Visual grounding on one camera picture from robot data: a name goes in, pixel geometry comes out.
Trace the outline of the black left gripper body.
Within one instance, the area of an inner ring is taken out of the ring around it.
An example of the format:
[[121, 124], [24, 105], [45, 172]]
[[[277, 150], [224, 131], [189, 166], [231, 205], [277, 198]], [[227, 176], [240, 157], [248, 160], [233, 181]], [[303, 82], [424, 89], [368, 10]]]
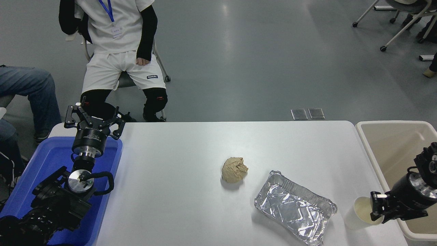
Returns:
[[104, 153], [108, 128], [100, 128], [103, 120], [91, 118], [91, 126], [83, 120], [77, 125], [77, 133], [72, 145], [74, 153]]

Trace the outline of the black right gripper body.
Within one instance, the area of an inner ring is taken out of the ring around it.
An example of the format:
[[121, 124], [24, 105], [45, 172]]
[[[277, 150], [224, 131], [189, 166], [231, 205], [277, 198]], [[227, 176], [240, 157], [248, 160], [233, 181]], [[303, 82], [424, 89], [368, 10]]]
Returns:
[[436, 188], [419, 174], [407, 174], [390, 190], [390, 219], [412, 220], [428, 216], [427, 209], [436, 204]]

